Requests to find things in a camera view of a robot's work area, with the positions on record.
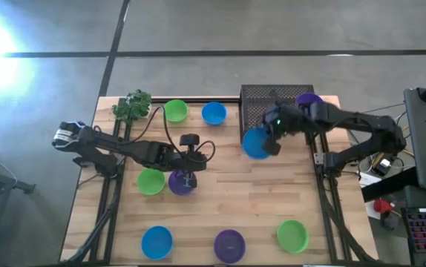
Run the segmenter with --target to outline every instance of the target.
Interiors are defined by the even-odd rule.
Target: wooden table
[[[339,105],[337,96],[322,98]],[[117,101],[118,97],[99,98],[93,125],[100,126],[103,132],[113,131],[111,106]],[[262,161],[253,160],[241,150],[238,106],[226,104],[228,116],[219,127],[211,127],[203,122],[202,106],[189,105],[189,115],[185,122],[169,124],[176,145],[180,135],[195,133],[200,135],[200,142],[211,139],[217,146],[207,170],[196,173],[198,187],[191,195],[177,196],[167,185],[158,195],[142,195],[137,190],[137,175],[143,167],[132,159],[127,160],[111,264],[220,263],[214,254],[214,239],[220,231],[229,228],[239,231],[246,240],[246,254],[237,264],[328,263],[330,260],[315,173],[304,135],[283,138],[279,156]],[[140,133],[145,122],[140,120],[134,123],[131,138]],[[162,116],[154,118],[144,138],[167,142]],[[348,136],[343,129],[330,131],[327,138],[331,151],[349,147]],[[202,151],[209,155],[211,148],[205,145]],[[83,169],[80,181],[94,173],[94,169]],[[347,227],[366,252],[377,258],[356,175],[344,173],[338,181]],[[98,178],[77,191],[61,259],[73,255],[91,232],[101,184],[102,178]],[[301,254],[288,254],[278,245],[277,227],[289,219],[301,221],[309,230],[309,247]],[[154,225],[166,226],[174,237],[174,248],[161,261],[149,260],[140,248],[142,235]],[[340,251],[336,229],[334,237]],[[102,239],[100,256],[104,251],[103,246]]]

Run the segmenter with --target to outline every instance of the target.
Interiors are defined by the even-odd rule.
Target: green plant
[[[135,92],[129,93],[125,99],[121,99],[118,105],[113,105],[112,113],[116,116],[116,119],[131,124],[139,117],[148,115],[151,103],[151,95],[137,89]]]

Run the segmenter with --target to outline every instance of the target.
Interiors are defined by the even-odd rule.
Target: concrete floor
[[[0,53],[109,51],[122,0],[0,0]],[[136,0],[119,50],[426,49],[421,0]],[[14,191],[0,230],[0,265],[58,260],[75,184],[71,159],[51,147],[62,120],[90,123],[107,59],[0,59],[0,161],[36,192]],[[237,95],[242,84],[312,84],[366,111],[426,87],[426,56],[117,59],[108,96]],[[403,107],[377,114],[398,116]],[[373,223],[379,256],[404,238]]]

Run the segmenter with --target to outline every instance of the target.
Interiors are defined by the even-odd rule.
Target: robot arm
[[[262,148],[277,155],[281,146],[277,141],[287,134],[324,133],[335,127],[371,133],[370,139],[342,152],[329,152],[315,159],[324,165],[326,175],[340,176],[349,162],[362,160],[377,152],[397,154],[406,147],[402,129],[389,116],[373,116],[343,111],[326,102],[299,105],[298,108],[276,104],[263,115],[263,127],[269,138]]]
[[[119,160],[113,154],[104,154],[97,148],[132,158],[146,168],[159,171],[203,171],[206,156],[194,149],[199,136],[187,134],[180,137],[180,145],[187,145],[187,151],[176,151],[172,144],[155,141],[123,142],[120,138],[96,131],[82,122],[62,122],[52,141],[54,148],[78,153],[82,158],[74,161],[92,162],[96,169],[108,177],[117,174]]]

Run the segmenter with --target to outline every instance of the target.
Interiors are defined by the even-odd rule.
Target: bowl
[[[246,242],[237,231],[225,230],[216,236],[214,252],[216,257],[226,264],[237,263],[246,252]]]
[[[188,105],[179,99],[170,100],[164,106],[166,118],[169,122],[182,122],[189,112]]]
[[[210,102],[203,106],[201,116],[209,125],[219,125],[226,118],[226,108],[219,102]]]
[[[170,190],[179,196],[185,196],[190,194],[194,188],[186,187],[184,185],[183,177],[186,175],[184,171],[172,171],[168,177],[168,186]],[[191,173],[191,178],[196,179],[195,173]]]
[[[295,106],[299,106],[302,104],[307,103],[313,103],[313,102],[322,102],[322,98],[320,96],[317,96],[314,93],[302,93],[300,96],[297,97],[295,100]]]
[[[149,228],[142,237],[142,252],[151,260],[161,260],[168,256],[174,246],[171,232],[163,226]]]
[[[309,246],[309,232],[299,221],[287,220],[279,225],[278,242],[291,254],[301,253]]]
[[[243,150],[252,159],[266,159],[269,153],[262,149],[263,142],[268,138],[263,128],[249,129],[243,138]]]
[[[137,187],[140,193],[148,196],[158,194],[165,186],[163,172],[146,168],[137,176]]]

